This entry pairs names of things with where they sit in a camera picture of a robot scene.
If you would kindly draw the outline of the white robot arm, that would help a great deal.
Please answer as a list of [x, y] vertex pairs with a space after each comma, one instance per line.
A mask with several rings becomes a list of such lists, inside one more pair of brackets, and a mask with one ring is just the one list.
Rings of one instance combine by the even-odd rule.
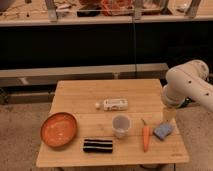
[[213, 113], [213, 85], [206, 81], [208, 65], [202, 60], [191, 60], [170, 68], [165, 75], [167, 84], [162, 89], [163, 121], [169, 123], [186, 98], [190, 98]]

